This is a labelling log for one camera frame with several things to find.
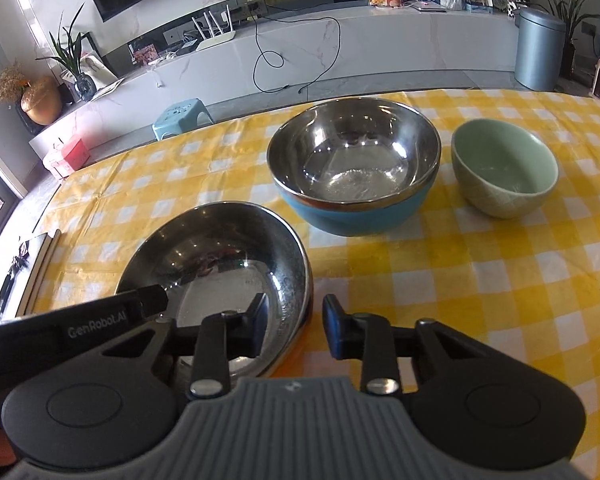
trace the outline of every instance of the black cable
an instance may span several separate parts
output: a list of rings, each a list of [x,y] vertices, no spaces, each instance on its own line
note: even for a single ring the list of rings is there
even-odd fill
[[[289,9],[282,9],[280,7],[273,7],[274,9],[279,9],[279,10],[286,10],[288,12],[295,12]],[[321,18],[303,18],[301,20],[291,20],[291,21],[285,21],[285,20],[276,20],[274,18],[268,18],[267,16],[263,16],[263,18],[265,18],[266,20],[269,20],[270,22],[280,22],[280,23],[300,23],[300,22],[322,22],[324,20],[333,20],[334,22],[336,22],[336,25],[338,26],[338,49],[336,51],[336,56],[333,59],[333,62],[329,65],[329,67],[324,70],[317,78],[315,78],[313,81],[311,81],[310,83],[302,86],[299,90],[298,93],[301,94],[302,90],[304,90],[305,88],[309,88],[309,86],[311,86],[312,84],[314,84],[315,82],[317,82],[323,75],[325,75],[329,70],[331,70],[333,68],[333,66],[336,64],[338,57],[340,56],[340,47],[342,46],[342,26],[340,25],[340,22],[334,18],[333,16],[323,16]],[[291,85],[285,85],[282,88],[278,88],[276,90],[264,90],[262,88],[260,88],[260,86],[258,86],[258,83],[256,82],[256,70],[258,69],[258,63],[260,62],[260,59],[264,58],[264,61],[272,68],[282,68],[285,65],[285,58],[282,57],[282,54],[280,54],[279,52],[276,52],[275,50],[263,50],[262,47],[260,46],[260,42],[258,41],[258,20],[257,18],[254,19],[255,22],[255,27],[256,27],[256,31],[255,31],[255,39],[256,39],[256,45],[258,46],[258,50],[260,51],[260,55],[258,56],[258,59],[256,59],[256,63],[253,66],[253,84],[255,85],[255,87],[265,93],[265,94],[275,94],[277,92],[282,92],[283,90],[290,88]],[[279,65],[274,65],[272,62],[270,62],[267,59],[266,54],[275,54],[276,56],[278,56],[280,58],[280,64]]]
[[[600,59],[600,54],[596,54],[596,37],[591,37],[591,42],[593,43],[593,55]]]

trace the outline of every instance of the gray gripper base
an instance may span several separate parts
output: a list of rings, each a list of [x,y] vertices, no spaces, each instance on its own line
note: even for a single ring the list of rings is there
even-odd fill
[[[349,378],[241,379],[232,393],[191,402],[155,449],[83,473],[21,462],[7,480],[585,480],[567,460],[493,472],[433,447],[397,399],[356,391]]]

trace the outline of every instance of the floor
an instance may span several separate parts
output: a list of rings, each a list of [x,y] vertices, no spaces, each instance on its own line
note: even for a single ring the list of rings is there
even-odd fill
[[[214,121],[219,123],[256,112],[328,98],[434,88],[527,90],[510,72],[397,72],[318,81],[309,88],[298,85],[271,94],[252,94],[210,105],[208,110]],[[581,96],[586,96],[589,92],[586,86],[566,80],[560,80],[557,90]],[[156,140],[151,125],[148,125],[93,148],[88,163],[93,164],[151,142]],[[38,184],[18,204],[0,235],[0,286],[11,265],[11,259],[17,252],[19,240],[26,240],[35,230],[46,206],[59,188],[59,182],[44,170],[42,165],[36,168],[36,171],[39,174],[33,177],[37,179]]]

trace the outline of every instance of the green plant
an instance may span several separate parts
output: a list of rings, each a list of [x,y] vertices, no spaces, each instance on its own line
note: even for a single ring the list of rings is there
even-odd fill
[[[556,18],[563,20],[567,24],[567,33],[564,37],[564,43],[569,44],[573,41],[573,35],[576,28],[583,20],[600,20],[600,14],[582,13],[582,6],[587,0],[547,0],[549,10],[546,7],[536,4],[546,12],[550,12]]]
[[[71,36],[71,31],[74,28],[75,20],[78,19],[78,14],[84,7],[84,4],[80,6],[78,12],[75,13],[74,18],[71,21],[71,25],[69,25],[69,30],[66,30],[65,27],[62,27],[62,15],[60,15],[60,24],[58,25],[58,37],[54,38],[51,32],[49,32],[49,37],[51,38],[51,43],[54,46],[54,50],[56,51],[57,56],[45,56],[45,57],[37,57],[36,59],[54,59],[62,66],[64,66],[69,72],[71,72],[74,76],[80,75],[82,70],[80,68],[80,56],[82,55],[82,40],[84,39],[84,34],[78,32],[78,35],[75,39]],[[62,47],[62,43],[60,40],[60,28],[64,30],[67,38],[67,46],[65,48]]]

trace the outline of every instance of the wall outlet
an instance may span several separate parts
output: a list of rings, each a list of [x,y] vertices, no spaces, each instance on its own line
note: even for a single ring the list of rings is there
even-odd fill
[[[255,0],[246,2],[237,7],[237,9],[231,9],[231,19],[236,23],[247,20],[250,17],[259,18],[261,16],[266,16],[268,13],[267,4],[264,0]]]
[[[595,38],[598,33],[598,28],[592,23],[582,22],[582,33]]]

